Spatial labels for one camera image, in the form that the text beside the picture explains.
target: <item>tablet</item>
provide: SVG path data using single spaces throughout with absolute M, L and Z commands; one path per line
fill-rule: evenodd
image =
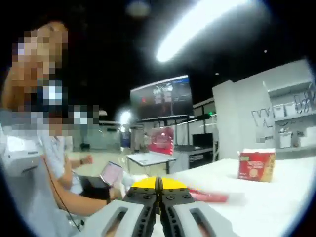
M 123 178 L 123 168 L 118 164 L 109 162 L 100 174 L 101 179 L 106 184 L 113 186 L 115 182 L 120 182 Z

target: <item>white shirt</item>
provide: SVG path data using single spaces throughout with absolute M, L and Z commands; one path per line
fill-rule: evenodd
M 47 159 L 51 164 L 51 168 L 57 179 L 62 177 L 65 173 L 65 138 L 51 137 L 48 133 L 42 136 L 43 146 L 45 148 Z M 82 185 L 78 175 L 73 171 L 73 185 L 70 191 L 74 194 L 83 192 Z
M 18 118 L 17 114 L 9 111 L 0 111 L 0 121 L 6 126 Z M 26 128 L 24 135 L 27 135 L 29 120 L 25 121 Z M 30 136 L 37 139 L 36 131 L 30 132 Z M 12 177 L 3 166 L 2 155 L 3 148 L 7 146 L 6 139 L 3 139 L 9 134 L 0 133 L 1 151 L 0 151 L 0 170 L 3 173 L 7 187 L 14 200 L 17 211 L 29 225 L 36 236 L 45 237 L 68 237 L 72 232 L 72 228 L 67 220 L 64 212 L 62 212 L 55 202 L 52 190 L 49 184 L 49 176 L 43 160 L 39 161 L 37 168 L 29 170 L 19 177 Z

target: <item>white tabletop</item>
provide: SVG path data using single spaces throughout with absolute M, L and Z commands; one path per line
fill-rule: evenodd
M 158 155 L 154 153 L 132 154 L 127 155 L 127 157 L 142 167 L 176 160 L 176 158 L 172 156 Z
M 238 160 L 225 159 L 169 177 L 209 192 L 244 193 L 243 204 L 210 204 L 231 221 L 237 235 L 284 236 L 314 187 L 316 157 L 276 160 L 271 183 L 237 179 L 238 166 Z

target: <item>hand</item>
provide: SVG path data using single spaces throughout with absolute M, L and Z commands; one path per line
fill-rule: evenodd
M 111 188 L 109 192 L 111 200 L 122 199 L 122 194 L 120 193 L 119 189 Z
M 87 155 L 85 158 L 82 159 L 83 164 L 92 164 L 93 160 L 92 160 L 92 156 L 91 155 Z

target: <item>red snack box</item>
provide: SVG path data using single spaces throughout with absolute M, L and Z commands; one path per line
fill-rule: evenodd
M 270 182 L 275 165 L 273 149 L 243 150 L 239 155 L 239 179 Z

